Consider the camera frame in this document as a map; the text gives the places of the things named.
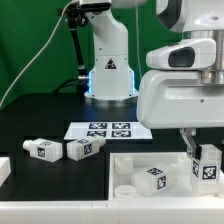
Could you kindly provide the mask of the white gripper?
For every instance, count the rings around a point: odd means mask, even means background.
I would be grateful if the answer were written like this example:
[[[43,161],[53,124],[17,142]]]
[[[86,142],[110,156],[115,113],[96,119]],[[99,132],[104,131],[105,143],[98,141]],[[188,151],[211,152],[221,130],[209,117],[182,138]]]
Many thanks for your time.
[[[224,86],[204,85],[199,72],[147,72],[140,83],[137,119],[149,129],[224,127]],[[190,159],[201,159],[195,129],[181,129]]]

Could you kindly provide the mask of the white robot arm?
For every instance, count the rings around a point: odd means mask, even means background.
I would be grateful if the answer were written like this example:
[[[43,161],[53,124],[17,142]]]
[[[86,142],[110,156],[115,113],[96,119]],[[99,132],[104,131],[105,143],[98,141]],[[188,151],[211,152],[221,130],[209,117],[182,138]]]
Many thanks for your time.
[[[95,65],[90,72],[91,101],[130,97],[127,30],[103,8],[127,8],[147,0],[94,0]],[[196,154],[196,128],[224,127],[224,0],[156,0],[156,16],[182,40],[149,52],[142,77],[137,119],[149,129],[181,130],[188,155]]]

